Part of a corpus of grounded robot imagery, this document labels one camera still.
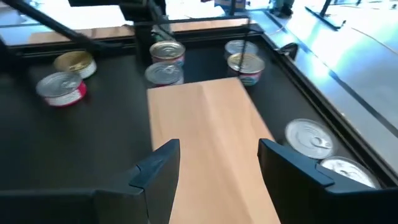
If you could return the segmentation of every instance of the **wooden board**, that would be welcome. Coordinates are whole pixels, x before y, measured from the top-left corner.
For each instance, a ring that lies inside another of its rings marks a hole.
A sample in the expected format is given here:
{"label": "wooden board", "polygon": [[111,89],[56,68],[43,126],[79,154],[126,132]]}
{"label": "wooden board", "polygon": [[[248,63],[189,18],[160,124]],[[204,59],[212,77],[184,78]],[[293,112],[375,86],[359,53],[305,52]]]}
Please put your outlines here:
{"label": "wooden board", "polygon": [[272,136],[237,78],[154,88],[148,100],[154,149],[181,144],[170,224],[280,223],[257,158]]}
{"label": "wooden board", "polygon": [[[236,27],[247,23],[247,19],[228,19],[221,21],[203,21],[203,22],[184,22],[171,24],[174,32],[181,32],[185,30],[200,30],[200,29],[215,29],[220,27]],[[125,37],[134,35],[134,32],[127,27],[107,27],[94,29],[81,29],[77,32],[86,35],[92,39],[101,39],[107,37]],[[56,32],[38,32],[29,37],[29,44],[43,44],[49,42],[64,42],[69,41],[68,38]]]}

